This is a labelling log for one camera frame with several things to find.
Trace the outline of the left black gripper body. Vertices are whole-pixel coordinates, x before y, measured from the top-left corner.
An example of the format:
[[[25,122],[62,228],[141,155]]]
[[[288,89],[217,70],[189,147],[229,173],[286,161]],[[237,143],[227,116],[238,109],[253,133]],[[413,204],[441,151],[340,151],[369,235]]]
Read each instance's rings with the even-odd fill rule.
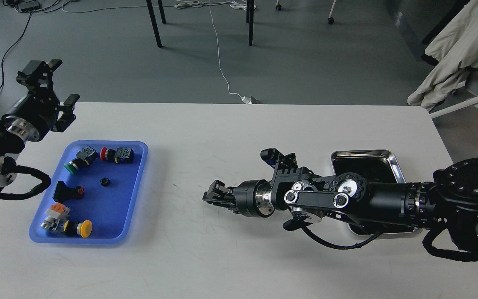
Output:
[[[24,96],[5,114],[5,129],[23,142],[39,142],[50,131],[61,132],[60,107],[55,97]]]

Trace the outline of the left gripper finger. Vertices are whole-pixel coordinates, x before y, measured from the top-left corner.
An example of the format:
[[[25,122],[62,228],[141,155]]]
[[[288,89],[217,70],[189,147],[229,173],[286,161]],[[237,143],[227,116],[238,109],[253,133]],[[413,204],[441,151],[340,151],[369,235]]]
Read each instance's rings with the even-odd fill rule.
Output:
[[[57,112],[61,112],[61,117],[54,123],[55,132],[64,132],[76,120],[74,114],[75,104],[80,99],[80,95],[72,93],[64,101],[63,105],[57,106]]]
[[[28,95],[58,100],[53,73],[62,63],[61,59],[51,59],[49,62],[31,60],[23,70],[17,72],[16,82],[28,89]]]

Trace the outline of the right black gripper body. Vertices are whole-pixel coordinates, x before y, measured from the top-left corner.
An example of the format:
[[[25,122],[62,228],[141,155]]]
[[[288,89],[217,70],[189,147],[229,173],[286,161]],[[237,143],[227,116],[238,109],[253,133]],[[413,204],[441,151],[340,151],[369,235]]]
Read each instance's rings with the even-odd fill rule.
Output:
[[[265,180],[244,181],[233,189],[239,214],[267,218],[275,212],[270,182]]]

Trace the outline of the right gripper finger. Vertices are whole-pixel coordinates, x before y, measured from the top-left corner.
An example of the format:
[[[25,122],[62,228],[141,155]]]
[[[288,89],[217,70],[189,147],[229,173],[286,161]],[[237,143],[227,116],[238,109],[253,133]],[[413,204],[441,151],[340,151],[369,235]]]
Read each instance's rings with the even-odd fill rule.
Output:
[[[234,214],[240,214],[239,209],[237,208],[237,203],[234,196],[224,196],[224,197],[203,197],[203,201],[206,203],[212,204],[213,206],[218,206],[226,208]]]
[[[205,193],[207,198],[224,197],[226,194],[232,194],[234,187],[226,187],[222,181],[214,181]]]

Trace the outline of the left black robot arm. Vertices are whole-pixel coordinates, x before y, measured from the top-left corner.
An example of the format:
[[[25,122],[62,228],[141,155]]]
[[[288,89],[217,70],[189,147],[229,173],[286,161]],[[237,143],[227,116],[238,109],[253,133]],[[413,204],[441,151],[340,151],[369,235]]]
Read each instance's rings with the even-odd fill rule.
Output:
[[[60,59],[49,62],[30,61],[17,73],[16,80],[28,89],[0,119],[0,199],[21,201],[32,198],[51,185],[51,178],[38,169],[17,165],[13,154],[24,150],[26,142],[38,142],[50,131],[63,132],[76,119],[75,104],[79,95],[72,93],[61,103],[53,87],[53,73],[61,65]],[[17,174],[28,174],[40,183],[26,193],[4,193]]]

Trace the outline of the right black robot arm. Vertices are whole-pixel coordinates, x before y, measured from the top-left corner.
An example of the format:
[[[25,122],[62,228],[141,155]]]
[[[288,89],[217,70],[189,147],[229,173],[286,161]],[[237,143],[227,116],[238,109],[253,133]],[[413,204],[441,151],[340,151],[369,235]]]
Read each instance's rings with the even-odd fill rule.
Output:
[[[384,233],[351,246],[336,245],[311,232],[322,218],[365,228],[370,223],[427,229],[423,248],[433,257],[478,261],[478,158],[436,170],[432,182],[372,182],[358,172],[319,176],[299,167],[296,155],[275,148],[260,153],[273,168],[269,181],[244,181],[226,187],[215,180],[202,199],[235,214],[267,218],[288,210],[285,230],[301,229],[317,243],[337,250],[362,248]]]

